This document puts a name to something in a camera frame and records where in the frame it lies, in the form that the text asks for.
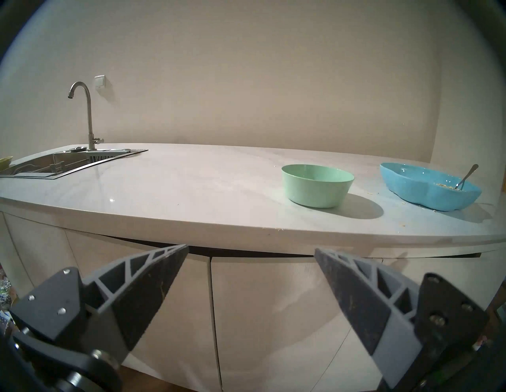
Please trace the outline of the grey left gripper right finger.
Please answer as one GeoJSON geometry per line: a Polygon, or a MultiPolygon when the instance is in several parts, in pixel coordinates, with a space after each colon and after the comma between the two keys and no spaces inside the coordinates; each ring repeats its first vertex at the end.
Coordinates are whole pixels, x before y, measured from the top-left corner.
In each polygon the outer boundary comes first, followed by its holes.
{"type": "Polygon", "coordinates": [[[417,284],[391,266],[331,249],[315,260],[382,374],[378,389],[444,389],[476,353],[487,313],[441,275],[417,284]]]}

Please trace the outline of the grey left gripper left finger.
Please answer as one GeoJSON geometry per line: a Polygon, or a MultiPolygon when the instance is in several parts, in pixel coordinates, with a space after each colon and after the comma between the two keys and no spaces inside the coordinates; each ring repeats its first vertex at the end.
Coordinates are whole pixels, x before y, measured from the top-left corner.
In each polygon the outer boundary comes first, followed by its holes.
{"type": "Polygon", "coordinates": [[[90,354],[104,351],[122,362],[161,308],[189,253],[187,245],[117,259],[82,278],[64,267],[11,308],[20,348],[52,347],[90,354]]]}

